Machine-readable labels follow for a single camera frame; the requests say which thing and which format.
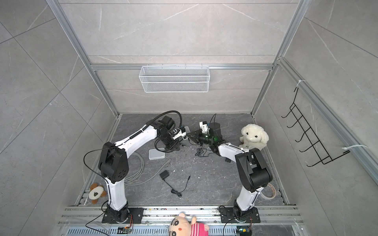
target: pink plush doll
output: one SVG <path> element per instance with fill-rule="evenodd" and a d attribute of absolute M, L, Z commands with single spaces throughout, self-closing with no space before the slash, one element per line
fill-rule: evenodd
<path fill-rule="evenodd" d="M 168 236 L 208 236 L 209 226 L 197 223 L 197 218 L 193 216 L 192 222 L 185 219 L 185 214 L 180 213 L 176 216 L 169 226 Z"/>

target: gray marble floor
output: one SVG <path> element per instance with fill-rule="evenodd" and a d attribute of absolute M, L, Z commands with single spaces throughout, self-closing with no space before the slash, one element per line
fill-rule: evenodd
<path fill-rule="evenodd" d="M 124 114 L 112 141 L 116 142 L 129 136 L 155 116 L 156 114 Z M 169 114 L 169 116 L 178 124 L 178 115 Z M 210 122 L 212 114 L 183 114 L 182 117 L 183 125 L 194 131 L 199 129 L 200 121 Z M 245 125 L 252 123 L 252 118 L 250 114 L 218 114 L 216 122 L 220 123 L 223 138 L 232 144 L 239 145 L 240 131 Z M 170 176 L 166 178 L 166 181 L 178 191 L 184 189 L 190 175 L 187 189 L 182 193 L 182 197 L 178 197 L 170 192 L 171 188 L 157 175 L 145 184 L 125 186 L 129 205 L 232 205 L 238 197 L 242 184 L 234 162 L 225 162 L 224 157 L 215 154 L 208 157 L 195 156 L 197 146 L 189 143 L 184 143 L 186 146 L 181 147 L 180 151 L 166 153 L 164 159 L 149 160 L 148 151 L 154 148 L 153 142 L 149 141 L 136 151 L 144 158 L 145 168 L 135 183 L 149 179 L 170 160 L 159 173 L 168 170 Z M 129 175 L 137 172 L 139 167 L 139 158 L 135 155 L 130 156 Z M 104 183 L 100 177 L 96 178 L 95 182 Z M 259 197 L 256 205 L 284 204 L 275 179 L 272 184 L 277 189 L 277 196 L 273 200 Z M 271 196 L 269 188 L 263 191 L 267 196 Z M 105 200 L 107 199 L 101 198 L 97 205 Z"/>

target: white zip tie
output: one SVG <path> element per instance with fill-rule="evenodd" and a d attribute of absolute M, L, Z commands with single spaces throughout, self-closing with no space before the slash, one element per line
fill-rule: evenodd
<path fill-rule="evenodd" d="M 352 146 L 349 146 L 349 147 L 343 147 L 342 149 L 348 150 L 349 148 L 354 148 L 354 147 L 365 147 L 365 148 L 368 148 L 366 145 L 356 144 L 356 145 L 352 145 Z"/>
<path fill-rule="evenodd" d="M 296 87 L 298 87 L 299 83 L 302 82 L 302 81 L 305 81 L 305 80 L 299 80 Z"/>

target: plush toy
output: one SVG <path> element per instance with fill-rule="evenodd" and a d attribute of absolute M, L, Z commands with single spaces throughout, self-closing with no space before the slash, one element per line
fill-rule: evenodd
<path fill-rule="evenodd" d="M 255 124 L 249 124 L 242 128 L 242 135 L 239 139 L 243 144 L 239 145 L 239 148 L 261 150 L 269 141 L 269 136 L 264 129 Z"/>
<path fill-rule="evenodd" d="M 104 187 L 97 183 L 93 183 L 89 189 L 91 191 L 89 192 L 88 198 L 92 200 L 92 204 L 96 204 L 100 197 L 106 196 Z"/>
<path fill-rule="evenodd" d="M 197 223 L 197 218 L 193 216 L 192 222 L 185 219 L 185 214 L 176 216 L 169 226 L 168 236 L 208 236 L 209 226 Z"/>

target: wire basket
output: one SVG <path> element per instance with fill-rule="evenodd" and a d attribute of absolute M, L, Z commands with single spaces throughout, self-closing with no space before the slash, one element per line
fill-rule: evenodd
<path fill-rule="evenodd" d="M 143 66 L 139 79 L 146 93 L 208 92 L 208 66 Z"/>

